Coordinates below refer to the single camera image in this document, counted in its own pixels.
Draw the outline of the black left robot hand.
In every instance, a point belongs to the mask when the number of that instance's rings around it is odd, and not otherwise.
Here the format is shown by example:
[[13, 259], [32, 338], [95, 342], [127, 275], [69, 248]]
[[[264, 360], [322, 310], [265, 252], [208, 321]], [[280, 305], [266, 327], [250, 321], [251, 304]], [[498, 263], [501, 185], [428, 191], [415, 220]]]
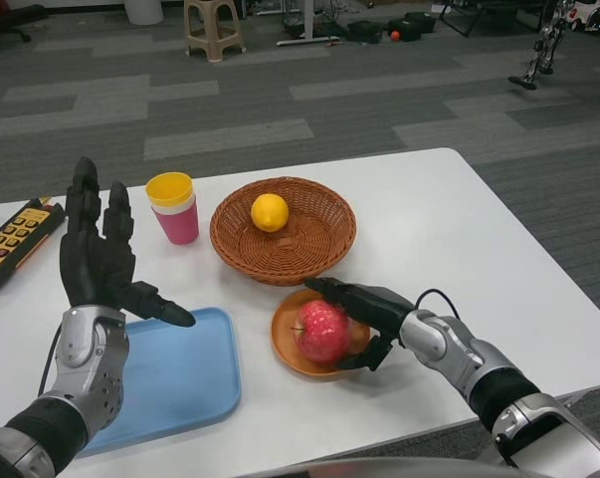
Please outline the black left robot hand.
[[108, 207], [102, 209], [97, 167], [82, 157], [67, 190], [66, 213], [60, 272], [71, 306], [103, 306], [173, 326], [195, 325], [190, 312], [162, 298], [156, 287], [133, 280], [136, 258], [129, 240], [134, 221], [124, 184], [112, 184]]

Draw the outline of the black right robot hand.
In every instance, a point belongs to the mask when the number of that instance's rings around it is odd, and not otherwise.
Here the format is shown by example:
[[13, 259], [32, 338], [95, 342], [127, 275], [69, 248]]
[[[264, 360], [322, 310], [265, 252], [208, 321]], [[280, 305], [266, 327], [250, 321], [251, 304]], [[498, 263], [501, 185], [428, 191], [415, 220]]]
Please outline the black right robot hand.
[[316, 291], [329, 303], [340, 307], [353, 321], [377, 332], [365, 349], [340, 360], [341, 370], [378, 369], [392, 350], [392, 343], [400, 339], [400, 329], [415, 306], [405, 298], [384, 287], [344, 283], [334, 278], [308, 278], [303, 284]]

